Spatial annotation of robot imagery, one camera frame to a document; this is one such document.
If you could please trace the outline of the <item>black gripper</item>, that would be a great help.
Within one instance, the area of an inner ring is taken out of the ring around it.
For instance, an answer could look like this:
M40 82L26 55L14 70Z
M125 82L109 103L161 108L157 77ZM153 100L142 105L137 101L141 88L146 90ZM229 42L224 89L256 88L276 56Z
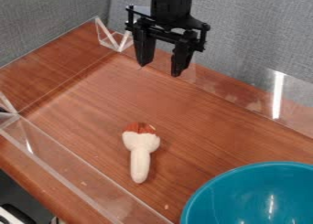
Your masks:
M129 5L126 29L133 32L135 57L145 67L153 62L158 40L175 44L171 76L189 68L194 51L203 51L210 25L193 17L193 0L150 0L150 6Z

